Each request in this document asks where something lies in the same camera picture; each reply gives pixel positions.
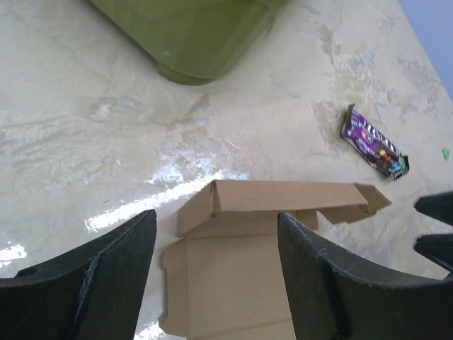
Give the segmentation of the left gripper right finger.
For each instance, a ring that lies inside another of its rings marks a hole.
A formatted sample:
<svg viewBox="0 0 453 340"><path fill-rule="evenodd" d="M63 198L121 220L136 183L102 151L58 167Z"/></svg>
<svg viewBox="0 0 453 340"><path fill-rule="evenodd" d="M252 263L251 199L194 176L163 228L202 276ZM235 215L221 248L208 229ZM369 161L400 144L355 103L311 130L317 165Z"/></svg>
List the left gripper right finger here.
<svg viewBox="0 0 453 340"><path fill-rule="evenodd" d="M452 338L452 278L381 266L285 212L277 238L297 339Z"/></svg>

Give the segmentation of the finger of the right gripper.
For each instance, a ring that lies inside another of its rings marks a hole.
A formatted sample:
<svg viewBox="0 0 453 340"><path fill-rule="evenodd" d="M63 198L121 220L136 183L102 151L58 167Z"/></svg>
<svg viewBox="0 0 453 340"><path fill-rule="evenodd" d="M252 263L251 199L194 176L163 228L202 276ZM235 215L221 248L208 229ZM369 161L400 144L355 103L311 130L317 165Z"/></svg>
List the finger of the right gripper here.
<svg viewBox="0 0 453 340"><path fill-rule="evenodd" d="M414 205L419 212L447 225L453 224L453 192L420 197Z"/></svg>
<svg viewBox="0 0 453 340"><path fill-rule="evenodd" d="M452 272L452 234L426 234L416 239L414 250Z"/></svg>

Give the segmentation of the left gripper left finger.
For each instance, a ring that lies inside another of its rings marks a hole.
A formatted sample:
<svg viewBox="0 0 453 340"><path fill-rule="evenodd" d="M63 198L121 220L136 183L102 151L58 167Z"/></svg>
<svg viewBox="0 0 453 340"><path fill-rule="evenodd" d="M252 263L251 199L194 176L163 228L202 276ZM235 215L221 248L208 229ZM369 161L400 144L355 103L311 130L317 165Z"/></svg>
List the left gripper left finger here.
<svg viewBox="0 0 453 340"><path fill-rule="evenodd" d="M145 210L1 279L2 339L133 339L156 241Z"/></svg>

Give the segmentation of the purple candy bar wrapper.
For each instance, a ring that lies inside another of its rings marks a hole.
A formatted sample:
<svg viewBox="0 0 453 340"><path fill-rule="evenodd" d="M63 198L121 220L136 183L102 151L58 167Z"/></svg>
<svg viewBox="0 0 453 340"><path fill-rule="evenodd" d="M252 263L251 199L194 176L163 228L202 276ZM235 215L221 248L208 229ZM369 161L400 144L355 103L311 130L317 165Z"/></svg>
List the purple candy bar wrapper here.
<svg viewBox="0 0 453 340"><path fill-rule="evenodd" d="M385 177L395 181L409 172L408 156L358 113L354 104L345 112L340 136Z"/></svg>

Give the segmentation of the brown cardboard paper box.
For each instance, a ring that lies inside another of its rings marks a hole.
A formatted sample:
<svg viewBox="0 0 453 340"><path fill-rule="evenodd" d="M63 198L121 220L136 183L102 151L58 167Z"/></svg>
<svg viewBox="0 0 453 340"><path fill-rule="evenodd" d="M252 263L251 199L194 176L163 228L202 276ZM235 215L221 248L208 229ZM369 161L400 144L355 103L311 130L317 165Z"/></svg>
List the brown cardboard paper box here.
<svg viewBox="0 0 453 340"><path fill-rule="evenodd" d="M178 240L164 250L161 328L187 339L293 339L279 213L317 230L319 215L352 223L389 205L359 183L212 181L178 210Z"/></svg>

